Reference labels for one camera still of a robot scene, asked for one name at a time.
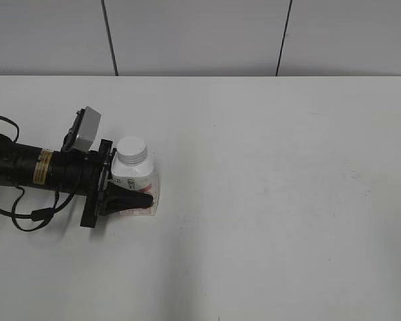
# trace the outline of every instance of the white wall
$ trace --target white wall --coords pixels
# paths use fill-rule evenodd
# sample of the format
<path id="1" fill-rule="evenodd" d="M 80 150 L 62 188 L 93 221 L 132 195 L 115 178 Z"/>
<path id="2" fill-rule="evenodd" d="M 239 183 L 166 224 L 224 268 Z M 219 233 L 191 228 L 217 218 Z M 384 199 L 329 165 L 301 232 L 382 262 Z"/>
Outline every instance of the white wall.
<path id="1" fill-rule="evenodd" d="M 288 0 L 109 0 L 121 75 L 275 75 Z"/>
<path id="2" fill-rule="evenodd" d="M 100 1 L 0 0 L 0 74 L 114 74 Z"/>
<path id="3" fill-rule="evenodd" d="M 106 0 L 123 76 L 274 76 L 288 5 Z M 0 74 L 113 75 L 100 0 L 0 0 Z M 279 75 L 401 75 L 401 0 L 294 0 Z"/>
<path id="4" fill-rule="evenodd" d="M 279 75 L 401 75 L 401 0 L 295 0 Z"/>

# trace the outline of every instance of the white table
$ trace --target white table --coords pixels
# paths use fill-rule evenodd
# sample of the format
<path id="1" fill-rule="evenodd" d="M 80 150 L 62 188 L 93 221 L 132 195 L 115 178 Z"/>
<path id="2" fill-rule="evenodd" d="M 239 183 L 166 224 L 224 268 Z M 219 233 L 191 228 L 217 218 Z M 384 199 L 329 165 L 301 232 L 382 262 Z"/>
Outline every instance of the white table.
<path id="1" fill-rule="evenodd" d="M 0 216 L 0 321 L 401 320 L 401 78 L 0 77 L 22 143 L 58 149 L 84 106 L 93 148 L 155 152 L 157 216 Z"/>

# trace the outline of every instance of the plastic bottle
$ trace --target plastic bottle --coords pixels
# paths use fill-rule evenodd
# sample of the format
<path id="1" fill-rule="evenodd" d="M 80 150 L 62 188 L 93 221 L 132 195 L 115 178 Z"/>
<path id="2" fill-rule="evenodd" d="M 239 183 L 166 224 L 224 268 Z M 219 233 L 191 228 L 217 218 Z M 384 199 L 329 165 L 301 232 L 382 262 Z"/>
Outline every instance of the plastic bottle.
<path id="1" fill-rule="evenodd" d="M 154 204 L 149 209 L 128 209 L 122 215 L 155 215 L 159 200 L 159 177 L 146 142 L 130 136 L 119 140 L 112 163 L 113 183 L 131 191 L 148 193 Z"/>

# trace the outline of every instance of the wire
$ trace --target wire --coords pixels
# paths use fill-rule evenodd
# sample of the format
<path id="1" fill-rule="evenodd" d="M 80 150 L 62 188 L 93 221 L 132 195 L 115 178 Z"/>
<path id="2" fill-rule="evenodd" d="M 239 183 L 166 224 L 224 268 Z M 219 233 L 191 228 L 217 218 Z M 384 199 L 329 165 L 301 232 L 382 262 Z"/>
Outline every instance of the wire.
<path id="1" fill-rule="evenodd" d="M 12 120 L 10 120 L 10 119 L 8 119 L 8 118 L 6 118 L 6 117 L 4 117 L 4 116 L 0 116 L 0 120 L 3 121 L 3 122 L 8 123 L 10 125 L 13 125 L 16 128 L 16 137 L 13 140 L 13 142 L 17 142 L 18 138 L 19 138 L 19 126 L 17 125 L 17 123 L 12 121 Z"/>
<path id="2" fill-rule="evenodd" d="M 16 186 L 15 188 L 19 189 L 22 193 L 12 205 L 12 216 L 11 216 L 11 218 L 12 218 L 12 223 L 14 224 L 14 226 L 17 229 L 19 229 L 21 231 L 24 231 L 24 232 L 33 232 L 33 231 L 37 231 L 38 229 L 41 229 L 41 228 L 45 227 L 47 224 L 49 224 L 49 222 L 52 220 L 52 217 L 50 217 L 49 219 L 45 219 L 38 226 L 33 227 L 32 229 L 24 229 L 23 227 L 20 226 L 20 224 L 16 220 L 15 211 L 16 211 L 16 206 L 18 205 L 19 201 L 25 195 L 25 189 L 23 187 L 20 187 L 20 186 Z"/>

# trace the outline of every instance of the yellow label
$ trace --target yellow label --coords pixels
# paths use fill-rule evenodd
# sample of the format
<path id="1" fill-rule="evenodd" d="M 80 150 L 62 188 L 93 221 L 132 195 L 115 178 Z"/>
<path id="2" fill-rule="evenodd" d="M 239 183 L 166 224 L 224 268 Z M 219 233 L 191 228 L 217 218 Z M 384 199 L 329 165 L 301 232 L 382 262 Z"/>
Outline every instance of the yellow label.
<path id="1" fill-rule="evenodd" d="M 48 149 L 42 149 L 35 165 L 33 183 L 44 185 L 46 182 L 47 169 L 51 162 L 53 151 Z"/>

